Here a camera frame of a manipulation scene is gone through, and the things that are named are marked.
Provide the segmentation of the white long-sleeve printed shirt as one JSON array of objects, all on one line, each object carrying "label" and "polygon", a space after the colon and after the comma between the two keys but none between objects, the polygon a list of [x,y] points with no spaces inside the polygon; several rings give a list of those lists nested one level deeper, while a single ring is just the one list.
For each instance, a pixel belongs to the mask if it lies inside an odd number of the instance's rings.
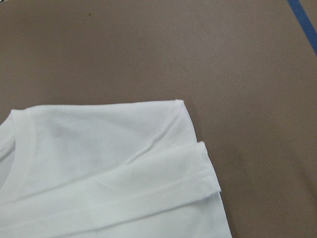
[{"label": "white long-sleeve printed shirt", "polygon": [[3,238],[229,238],[182,100],[42,105],[0,126]]}]

